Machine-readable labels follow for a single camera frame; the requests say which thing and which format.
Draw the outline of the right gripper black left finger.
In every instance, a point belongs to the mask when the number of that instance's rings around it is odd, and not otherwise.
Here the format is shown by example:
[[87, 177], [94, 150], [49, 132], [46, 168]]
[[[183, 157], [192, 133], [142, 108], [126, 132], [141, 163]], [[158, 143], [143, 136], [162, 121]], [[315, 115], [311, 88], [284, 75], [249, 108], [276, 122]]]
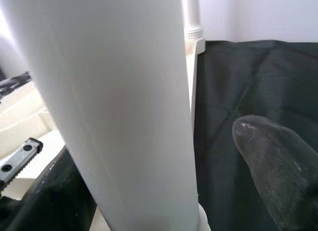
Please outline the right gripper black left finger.
[[20, 200], [6, 199], [6, 229], [87, 231], [95, 211], [96, 203], [63, 147]]

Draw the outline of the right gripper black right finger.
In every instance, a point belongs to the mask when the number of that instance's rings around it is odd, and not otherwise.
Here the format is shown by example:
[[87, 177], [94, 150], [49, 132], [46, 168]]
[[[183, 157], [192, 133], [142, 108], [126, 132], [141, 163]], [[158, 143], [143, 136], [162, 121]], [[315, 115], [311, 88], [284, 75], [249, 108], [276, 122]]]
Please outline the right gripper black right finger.
[[280, 231], [318, 229], [318, 154], [296, 132], [246, 115], [233, 122], [234, 143]]

